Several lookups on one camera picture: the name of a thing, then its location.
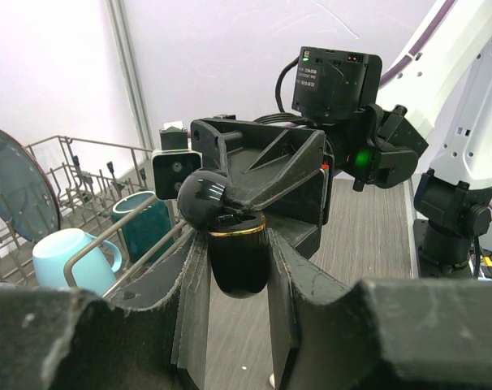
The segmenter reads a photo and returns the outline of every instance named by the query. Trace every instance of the green light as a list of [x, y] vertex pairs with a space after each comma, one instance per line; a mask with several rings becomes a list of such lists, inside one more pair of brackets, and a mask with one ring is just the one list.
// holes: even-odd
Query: green light
[[367, 165], [369, 165], [369, 160], [370, 160], [370, 151], [362, 150], [356, 156], [356, 160], [354, 161], [354, 165], [355, 165], [355, 167], [358, 167], [358, 168], [364, 168], [364, 167], [367, 167]]

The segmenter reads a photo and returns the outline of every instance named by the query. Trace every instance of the plate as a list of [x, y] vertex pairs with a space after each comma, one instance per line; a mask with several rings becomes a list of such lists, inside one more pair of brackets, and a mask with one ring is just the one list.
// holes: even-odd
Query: plate
[[60, 230], [60, 208], [31, 154], [0, 130], [0, 217], [28, 241]]

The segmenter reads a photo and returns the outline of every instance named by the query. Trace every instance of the wood grain surface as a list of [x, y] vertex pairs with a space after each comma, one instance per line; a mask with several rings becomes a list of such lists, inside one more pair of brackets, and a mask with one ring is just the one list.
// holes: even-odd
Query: wood grain surface
[[[311, 261], [348, 285], [363, 277], [409, 278], [403, 186], [355, 193], [350, 180], [335, 180], [330, 221]], [[235, 300], [213, 282], [205, 389], [268, 390], [272, 368], [266, 290]]]

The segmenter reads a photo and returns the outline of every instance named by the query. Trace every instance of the teal mug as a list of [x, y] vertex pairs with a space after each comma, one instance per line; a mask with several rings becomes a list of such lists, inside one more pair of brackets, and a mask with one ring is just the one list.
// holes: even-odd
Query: teal mug
[[[52, 233], [33, 247], [33, 268], [37, 282], [43, 287], [67, 287], [64, 276], [66, 262], [96, 237], [81, 229], [70, 228]], [[114, 256], [111, 266], [100, 248], [83, 256], [72, 269], [76, 284], [102, 296], [115, 282], [115, 272], [122, 266], [122, 254], [112, 242], [103, 241]]]
[[[113, 223], [133, 211], [150, 197], [156, 197], [154, 191], [133, 193], [116, 203], [111, 212]], [[168, 209], [163, 201], [155, 201], [142, 210], [136, 217], [122, 226], [123, 239], [129, 253], [130, 262], [137, 262], [149, 249], [160, 241], [171, 229]], [[174, 244], [174, 239], [168, 240], [146, 262], [151, 264]]]

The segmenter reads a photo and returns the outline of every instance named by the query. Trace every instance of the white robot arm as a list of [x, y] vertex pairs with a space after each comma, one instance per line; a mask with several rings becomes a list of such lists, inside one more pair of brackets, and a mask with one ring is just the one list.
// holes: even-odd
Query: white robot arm
[[[425, 18], [432, 19], [435, 8]], [[492, 185], [492, 0], [458, 0], [401, 73], [378, 94], [378, 105], [407, 107], [406, 118], [426, 138], [444, 102], [471, 66], [454, 121], [438, 156], [435, 176], [471, 189]]]

